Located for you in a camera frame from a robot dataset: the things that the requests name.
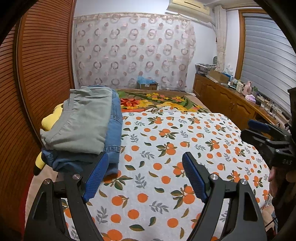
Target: human hand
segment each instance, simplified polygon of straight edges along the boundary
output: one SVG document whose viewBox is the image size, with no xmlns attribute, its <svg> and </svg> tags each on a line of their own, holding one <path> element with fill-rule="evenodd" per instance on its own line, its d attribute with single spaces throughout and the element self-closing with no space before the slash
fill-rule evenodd
<svg viewBox="0 0 296 241">
<path fill-rule="evenodd" d="M 284 179 L 290 183 L 296 183 L 296 170 L 286 173 L 286 171 L 283 169 L 272 167 L 268 177 L 269 191 L 272 197 L 276 196 L 278 187 L 281 185 Z"/>
</svg>

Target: denim jeans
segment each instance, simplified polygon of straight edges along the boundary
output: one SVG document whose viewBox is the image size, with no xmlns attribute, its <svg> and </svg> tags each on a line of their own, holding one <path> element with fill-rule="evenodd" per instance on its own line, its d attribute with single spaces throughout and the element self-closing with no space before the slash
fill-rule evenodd
<svg viewBox="0 0 296 241">
<path fill-rule="evenodd" d="M 89 87 L 103 87 L 101 85 L 91 85 Z M 110 121 L 107 127 L 104 152 L 108 154 L 109 166 L 106 175 L 118 172 L 120 145 L 122 131 L 122 113 L 120 99 L 116 90 L 112 89 L 112 104 Z"/>
<path fill-rule="evenodd" d="M 111 115 L 107 126 L 107 133 L 104 143 L 104 152 L 109 157 L 109 166 L 105 174 L 118 172 L 120 145 L 122 131 L 122 113 L 120 99 L 115 90 L 112 89 Z M 42 160 L 54 171 L 80 173 L 83 166 L 92 163 L 98 155 L 89 153 L 74 153 L 68 151 L 46 150 L 42 148 Z"/>
</svg>

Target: folded clothes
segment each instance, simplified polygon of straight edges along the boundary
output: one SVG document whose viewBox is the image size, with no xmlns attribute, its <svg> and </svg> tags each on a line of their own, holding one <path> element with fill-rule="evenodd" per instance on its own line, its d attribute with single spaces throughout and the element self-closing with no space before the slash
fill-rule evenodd
<svg viewBox="0 0 296 241">
<path fill-rule="evenodd" d="M 100 154 L 111 114 L 112 90 L 84 87 L 70 90 L 63 112 L 50 131 L 40 130 L 46 150 Z"/>
<path fill-rule="evenodd" d="M 81 87 L 90 88 L 102 87 L 99 85 Z M 122 113 L 120 99 L 117 92 L 113 89 L 102 87 L 112 91 L 111 111 L 103 151 L 109 157 L 109 166 L 105 175 L 118 172 L 118 162 L 121 144 Z M 42 160 L 54 171 L 80 173 L 83 167 L 89 163 L 97 161 L 97 154 L 75 153 L 63 150 L 47 150 L 42 148 Z"/>
<path fill-rule="evenodd" d="M 120 99 L 116 90 L 112 90 L 111 115 L 108 124 L 108 130 L 105 139 L 104 152 L 109 157 L 109 166 L 106 175 L 118 172 L 121 131 L 122 131 L 122 113 Z"/>
</svg>

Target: cabinet door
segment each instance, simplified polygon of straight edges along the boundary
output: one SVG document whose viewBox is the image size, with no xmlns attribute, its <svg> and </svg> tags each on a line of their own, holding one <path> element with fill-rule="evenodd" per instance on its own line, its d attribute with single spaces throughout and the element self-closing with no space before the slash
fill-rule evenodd
<svg viewBox="0 0 296 241">
<path fill-rule="evenodd" d="M 193 90 L 195 91 L 195 94 L 201 94 L 202 90 L 202 79 L 199 78 L 199 76 L 196 75 Z"/>
<path fill-rule="evenodd" d="M 231 109 L 235 105 L 236 98 L 231 93 L 221 90 L 217 100 L 218 112 L 230 118 Z"/>
<path fill-rule="evenodd" d="M 201 102 L 208 107 L 211 112 L 219 112 L 219 108 L 216 103 L 217 99 L 217 85 L 209 80 L 202 88 L 202 99 Z"/>
<path fill-rule="evenodd" d="M 232 112 L 230 119 L 240 130 L 248 128 L 248 121 L 254 117 L 255 111 L 247 106 L 244 102 L 237 100 Z"/>
</svg>

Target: circle pattern curtain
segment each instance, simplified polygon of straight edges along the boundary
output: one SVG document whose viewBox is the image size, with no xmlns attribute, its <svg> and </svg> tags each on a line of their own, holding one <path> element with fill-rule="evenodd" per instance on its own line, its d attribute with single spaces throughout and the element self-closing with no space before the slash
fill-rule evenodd
<svg viewBox="0 0 296 241">
<path fill-rule="evenodd" d="M 79 86 L 135 88 L 138 76 L 161 89 L 185 90 L 196 40 L 191 21 L 172 15 L 106 13 L 80 16 L 75 24 Z"/>
</svg>

